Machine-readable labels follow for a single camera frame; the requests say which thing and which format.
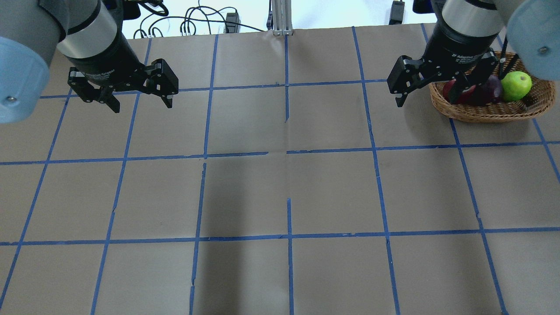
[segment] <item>green apple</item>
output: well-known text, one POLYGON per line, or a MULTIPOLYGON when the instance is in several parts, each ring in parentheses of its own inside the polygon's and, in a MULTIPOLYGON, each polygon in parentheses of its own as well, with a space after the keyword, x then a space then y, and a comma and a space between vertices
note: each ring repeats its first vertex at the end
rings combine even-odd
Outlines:
POLYGON ((503 100, 518 101, 522 99, 533 86, 531 76, 522 71, 513 71, 502 79, 503 100))

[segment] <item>table surface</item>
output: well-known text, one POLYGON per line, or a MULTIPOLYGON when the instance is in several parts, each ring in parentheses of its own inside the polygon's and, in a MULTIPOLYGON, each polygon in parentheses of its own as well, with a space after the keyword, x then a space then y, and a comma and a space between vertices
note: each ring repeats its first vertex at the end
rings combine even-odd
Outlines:
POLYGON ((131 40, 181 90, 119 114, 57 54, 0 125, 0 314, 557 314, 558 101, 397 108, 385 79, 432 28, 131 40))

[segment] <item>light blue joint cap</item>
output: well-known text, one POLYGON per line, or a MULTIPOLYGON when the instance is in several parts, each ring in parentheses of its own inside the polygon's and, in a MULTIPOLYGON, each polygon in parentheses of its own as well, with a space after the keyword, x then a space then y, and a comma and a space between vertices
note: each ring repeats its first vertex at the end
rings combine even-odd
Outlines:
POLYGON ((0 123, 29 117, 48 82, 49 67, 41 56, 0 36, 0 123))
POLYGON ((560 0, 526 0, 510 17, 507 40, 532 75, 560 80, 560 0))

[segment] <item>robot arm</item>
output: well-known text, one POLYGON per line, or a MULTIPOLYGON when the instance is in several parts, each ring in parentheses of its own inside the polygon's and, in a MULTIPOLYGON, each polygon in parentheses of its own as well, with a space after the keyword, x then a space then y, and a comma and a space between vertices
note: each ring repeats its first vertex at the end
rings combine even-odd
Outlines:
POLYGON ((113 91, 138 90, 172 107, 177 77, 163 59, 149 66, 138 60, 121 33, 123 2, 114 3, 117 8, 109 12, 101 0, 2 1, 0 71, 10 76, 0 77, 0 123, 31 114, 48 82, 55 48, 75 65, 68 84, 83 101, 107 104, 118 113, 113 91))
POLYGON ((387 83, 397 106, 431 82, 457 79, 453 102, 486 82, 498 60, 490 45, 503 28, 526 68, 536 77, 560 80, 560 2, 557 0, 432 0, 437 16, 424 55, 397 59, 387 83), (465 71, 473 68, 471 74, 465 71))

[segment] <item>white floor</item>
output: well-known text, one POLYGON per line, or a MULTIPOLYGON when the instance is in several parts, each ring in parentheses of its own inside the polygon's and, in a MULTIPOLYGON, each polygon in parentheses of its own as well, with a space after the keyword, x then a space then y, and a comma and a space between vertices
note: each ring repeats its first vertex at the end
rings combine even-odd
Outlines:
MULTIPOLYGON (((404 24, 414 23, 434 23, 435 15, 425 14, 419 15, 412 12, 412 0, 405 1, 404 24)), ((190 7, 198 5, 197 0, 165 0, 164 4, 170 11, 170 16, 184 16, 185 11, 190 7)), ((369 25, 386 25, 389 23, 389 13, 391 10, 392 0, 294 0, 292 1, 292 24, 294 29, 327 29, 333 27, 348 26, 369 26, 369 25)), ((223 7, 237 8, 241 23, 250 25, 259 29, 266 29, 268 17, 268 1, 267 0, 201 0, 201 6, 208 6, 217 10, 223 7)), ((139 29, 142 19, 150 13, 141 8, 142 16, 136 20, 125 21, 123 25, 123 33, 126 38, 133 38, 134 31, 139 29)), ((214 15, 214 20, 220 20, 218 15, 214 15)), ((144 22, 142 29, 147 32, 148 27, 160 17, 151 16, 144 22)), ((204 16, 197 11, 192 18, 205 19, 204 16)), ((180 18, 168 18, 156 24, 161 29, 165 37, 181 36, 179 25, 182 23, 180 18)), ((196 22, 197 35, 208 34, 208 25, 206 22, 196 22)), ((223 32, 223 23, 212 23, 211 30, 213 34, 223 32)), ((252 32, 254 30, 242 27, 241 32, 252 32)))

